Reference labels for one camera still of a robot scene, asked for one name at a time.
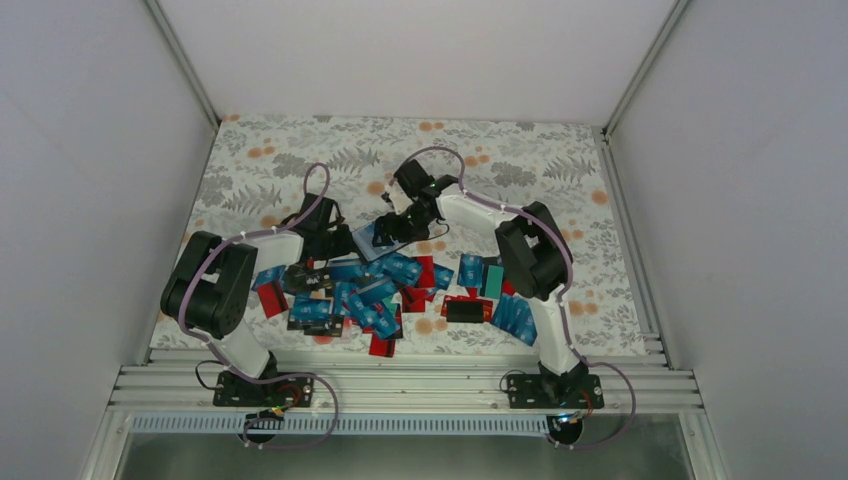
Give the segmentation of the black leather card holder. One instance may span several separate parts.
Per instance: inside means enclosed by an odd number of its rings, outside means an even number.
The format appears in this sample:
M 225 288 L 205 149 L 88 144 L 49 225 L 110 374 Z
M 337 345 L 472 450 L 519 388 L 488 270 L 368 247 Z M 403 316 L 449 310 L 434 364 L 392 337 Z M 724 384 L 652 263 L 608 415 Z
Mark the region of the black leather card holder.
M 355 251 L 365 262 L 372 262 L 406 246 L 404 242 L 380 237 L 374 222 L 357 228 L 351 235 Z

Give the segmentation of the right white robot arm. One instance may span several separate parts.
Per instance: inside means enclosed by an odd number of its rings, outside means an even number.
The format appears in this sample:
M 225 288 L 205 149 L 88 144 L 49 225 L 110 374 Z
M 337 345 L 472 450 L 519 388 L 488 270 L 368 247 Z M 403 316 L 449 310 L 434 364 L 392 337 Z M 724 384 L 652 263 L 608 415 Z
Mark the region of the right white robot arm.
M 555 407 L 570 404 L 588 368 L 575 352 L 564 310 L 574 279 L 573 258 L 547 206 L 505 204 L 468 189 L 454 176 L 436 179 L 414 159 L 404 162 L 389 184 L 395 211 L 378 220 L 381 241 L 411 242 L 437 220 L 494 235 L 505 279 L 533 316 L 543 397 Z

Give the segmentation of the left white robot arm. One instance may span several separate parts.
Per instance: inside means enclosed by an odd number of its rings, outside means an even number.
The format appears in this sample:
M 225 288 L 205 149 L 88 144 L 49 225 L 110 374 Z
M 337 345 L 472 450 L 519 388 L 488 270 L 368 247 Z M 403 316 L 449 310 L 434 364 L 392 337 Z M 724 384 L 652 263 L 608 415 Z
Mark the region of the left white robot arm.
M 326 289 L 328 274 L 309 263 L 344 256 L 352 247 L 338 202 L 308 194 L 297 213 L 268 229 L 229 240 L 194 233 L 161 294 L 160 310 L 239 379 L 249 402 L 263 405 L 276 396 L 280 376 L 274 355 L 243 321 L 253 284 L 276 293 Z

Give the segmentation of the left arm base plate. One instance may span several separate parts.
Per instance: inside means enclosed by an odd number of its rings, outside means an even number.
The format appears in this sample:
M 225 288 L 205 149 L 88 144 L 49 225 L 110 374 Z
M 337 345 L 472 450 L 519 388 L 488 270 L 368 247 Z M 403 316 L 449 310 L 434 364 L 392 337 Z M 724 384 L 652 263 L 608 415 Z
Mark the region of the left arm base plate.
M 218 376 L 212 400 L 216 407 L 309 407 L 314 380 L 294 378 L 273 384 L 248 382 L 229 372 Z

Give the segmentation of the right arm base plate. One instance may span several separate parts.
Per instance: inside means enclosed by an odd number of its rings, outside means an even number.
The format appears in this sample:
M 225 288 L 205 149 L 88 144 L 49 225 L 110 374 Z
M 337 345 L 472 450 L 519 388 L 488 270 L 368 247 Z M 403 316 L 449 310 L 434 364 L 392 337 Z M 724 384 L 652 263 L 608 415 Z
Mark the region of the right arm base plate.
M 500 388 L 506 393 L 511 409 L 586 410 L 605 407 L 603 388 L 597 375 L 585 376 L 567 397 L 560 400 L 548 395 L 540 374 L 512 371 L 502 378 Z

